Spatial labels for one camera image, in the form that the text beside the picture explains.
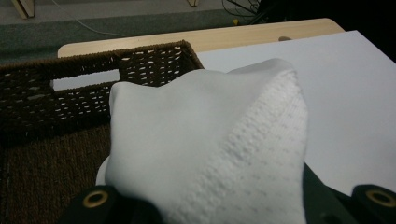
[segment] dark background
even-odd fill
[[[396,7],[388,0],[290,0],[290,20],[329,18],[344,30],[358,30],[396,62]]]

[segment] light wood surface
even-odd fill
[[[68,44],[58,50],[58,57],[103,52],[113,49],[131,49],[175,42],[182,39],[189,41],[196,52],[201,52],[276,42],[279,41],[281,36],[299,39],[342,32],[344,30],[330,19],[287,21]]]

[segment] cable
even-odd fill
[[[235,14],[235,13],[229,11],[229,10],[224,6],[224,0],[221,0],[221,3],[222,3],[222,6],[223,6],[224,10],[225,10],[227,13],[229,13],[230,15],[237,16],[237,17],[255,17],[255,15],[242,15],[241,13]]]
[[[97,31],[93,28],[91,28],[90,26],[84,24],[82,21],[80,21],[79,19],[77,19],[76,17],[74,17],[73,15],[71,15],[66,9],[64,9],[63,7],[61,7],[57,2],[55,2],[55,0],[51,0],[53,2],[53,4],[55,4],[55,6],[57,6],[60,10],[62,10],[67,16],[69,16],[70,18],[74,19],[76,22],[78,22],[80,25],[84,26],[85,28],[89,29],[92,32],[95,32],[97,34],[100,35],[115,35],[115,36],[121,36],[121,37],[126,37],[126,35],[120,35],[120,34],[113,34],[113,33],[107,33],[107,32],[101,32],[101,31]]]
[[[248,2],[250,3],[250,9],[254,10],[257,13],[257,10],[259,9],[260,2],[258,0],[256,0],[256,3],[252,3],[252,0],[248,0]]]
[[[238,5],[235,5],[235,9],[234,9],[234,10],[235,10],[235,12],[237,12],[239,15],[243,15],[242,12],[239,11]],[[246,15],[246,16],[243,16],[242,19],[243,19],[244,21],[250,21],[252,17],[253,17],[253,16]]]

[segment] floor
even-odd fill
[[[75,18],[102,19],[124,16],[199,12],[223,9],[221,0],[200,0],[191,7],[187,0],[35,0],[35,17],[22,20],[10,0],[0,1],[0,25],[29,24],[48,21],[71,21]],[[239,1],[247,6],[248,0]],[[234,5],[224,0],[224,6]]]

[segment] gray carpet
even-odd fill
[[[224,10],[209,10],[82,21],[99,31],[140,36],[233,26],[233,19]],[[76,21],[2,25],[0,64],[54,58],[62,45],[110,38],[119,37],[97,34]]]

